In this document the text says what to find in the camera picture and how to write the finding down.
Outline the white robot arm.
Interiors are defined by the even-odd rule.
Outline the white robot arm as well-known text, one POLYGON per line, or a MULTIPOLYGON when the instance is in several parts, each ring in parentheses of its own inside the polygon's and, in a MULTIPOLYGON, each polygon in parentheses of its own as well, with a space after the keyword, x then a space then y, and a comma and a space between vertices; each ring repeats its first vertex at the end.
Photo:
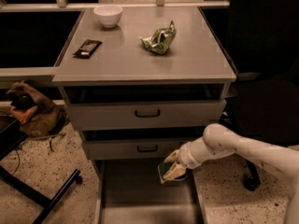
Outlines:
POLYGON ((299 224, 299 151, 238 135, 217 123, 206 126, 202 137, 183 144, 158 165, 160 181, 180 180, 188 169, 233 154, 292 183, 284 224, 299 224))

